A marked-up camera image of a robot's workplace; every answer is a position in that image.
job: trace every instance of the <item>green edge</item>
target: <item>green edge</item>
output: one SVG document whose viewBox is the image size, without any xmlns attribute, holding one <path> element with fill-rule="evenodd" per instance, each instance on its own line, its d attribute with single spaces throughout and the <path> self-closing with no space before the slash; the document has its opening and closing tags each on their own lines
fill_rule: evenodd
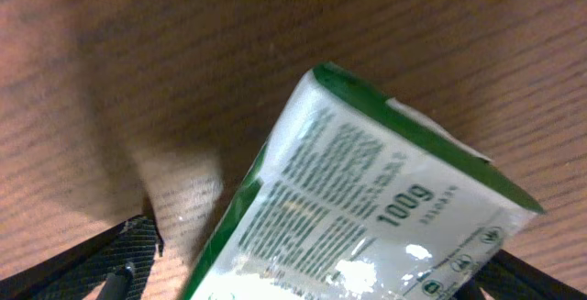
<svg viewBox="0 0 587 300">
<path fill-rule="evenodd" d="M 255 200 L 262 186 L 262 181 L 257 177 L 257 174 L 265 159 L 265 148 L 266 145 L 263 145 L 257 158 L 255 158 L 255 162 L 250 167 L 247 176 L 245 176 L 241 186 L 230 202 L 227 212 L 222 217 L 222 221 L 216 227 L 216 230 L 214 230 L 212 238 L 206 242 L 200 254 L 200 259 L 194 268 L 192 277 L 183 291 L 182 299 L 189 300 L 192 298 L 196 288 L 204 280 L 205 275 L 212 268 L 220 251 L 222 251 L 230 236 L 232 236 L 232 233 L 237 228 L 238 222 L 245 216 L 249 206 Z"/>
<path fill-rule="evenodd" d="M 388 96 L 363 82 L 359 77 L 334 63 L 320 64 L 313 69 L 313 72 L 318 83 L 367 117 L 374 119 L 523 208 L 539 214 L 544 213 L 542 206 L 532 196 L 508 180 L 491 164 L 470 155 L 435 132 L 393 110 L 387 105 Z"/>
</svg>

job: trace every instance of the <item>wood grain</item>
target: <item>wood grain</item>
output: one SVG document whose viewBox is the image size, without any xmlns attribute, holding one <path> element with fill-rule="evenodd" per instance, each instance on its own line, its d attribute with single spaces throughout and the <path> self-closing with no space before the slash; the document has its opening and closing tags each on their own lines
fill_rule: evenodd
<svg viewBox="0 0 587 300">
<path fill-rule="evenodd" d="M 587 0 L 0 0 L 0 47 L 0 278 L 147 195 L 181 240 L 145 297 L 174 296 L 334 61 L 493 157 L 548 210 L 506 248 L 587 292 Z M 182 204 L 207 210 L 178 226 Z"/>
</svg>

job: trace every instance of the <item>package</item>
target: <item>package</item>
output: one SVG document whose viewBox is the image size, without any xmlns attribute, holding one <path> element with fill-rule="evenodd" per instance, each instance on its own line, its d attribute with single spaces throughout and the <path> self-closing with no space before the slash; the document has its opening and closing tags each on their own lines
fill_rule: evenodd
<svg viewBox="0 0 587 300">
<path fill-rule="evenodd" d="M 540 205 L 334 64 L 304 75 L 186 299 L 450 299 Z"/>
</svg>

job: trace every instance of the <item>product label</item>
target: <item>product label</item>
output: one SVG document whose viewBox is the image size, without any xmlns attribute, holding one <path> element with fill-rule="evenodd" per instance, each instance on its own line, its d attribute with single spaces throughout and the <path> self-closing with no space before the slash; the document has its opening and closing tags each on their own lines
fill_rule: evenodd
<svg viewBox="0 0 587 300">
<path fill-rule="evenodd" d="M 450 299 L 534 213 L 307 74 L 193 299 Z"/>
</svg>

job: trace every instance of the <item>printed symbol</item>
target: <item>printed symbol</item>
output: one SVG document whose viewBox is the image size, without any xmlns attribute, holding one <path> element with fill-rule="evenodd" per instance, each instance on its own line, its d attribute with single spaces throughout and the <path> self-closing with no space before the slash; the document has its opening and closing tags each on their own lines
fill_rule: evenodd
<svg viewBox="0 0 587 300">
<path fill-rule="evenodd" d="M 235 300 L 235 295 L 230 293 L 211 294 L 208 300 Z"/>
<path fill-rule="evenodd" d="M 485 244 L 495 244 L 504 236 L 504 231 L 499 227 L 487 228 L 480 236 L 481 242 Z"/>
<path fill-rule="evenodd" d="M 462 272 L 470 268 L 473 264 L 473 258 L 467 254 L 462 254 L 455 261 L 450 263 L 450 268 L 455 272 Z"/>
<path fill-rule="evenodd" d="M 442 292 L 442 283 L 435 280 L 426 281 L 422 284 L 422 292 L 428 296 L 436 296 Z"/>
</svg>

